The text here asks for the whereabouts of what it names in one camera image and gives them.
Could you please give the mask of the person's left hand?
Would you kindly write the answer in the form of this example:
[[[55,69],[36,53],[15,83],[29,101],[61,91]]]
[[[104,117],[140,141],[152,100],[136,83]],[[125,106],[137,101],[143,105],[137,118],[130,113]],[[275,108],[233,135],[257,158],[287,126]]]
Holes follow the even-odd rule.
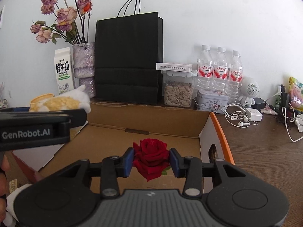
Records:
[[[1,222],[3,222],[3,220],[6,217],[6,207],[7,207],[7,201],[6,199],[4,199],[4,196],[6,196],[6,193],[8,192],[8,180],[7,177],[5,175],[5,173],[10,169],[10,164],[8,161],[7,156],[4,154],[3,156],[3,160],[1,163],[1,174],[0,174],[0,219]]]

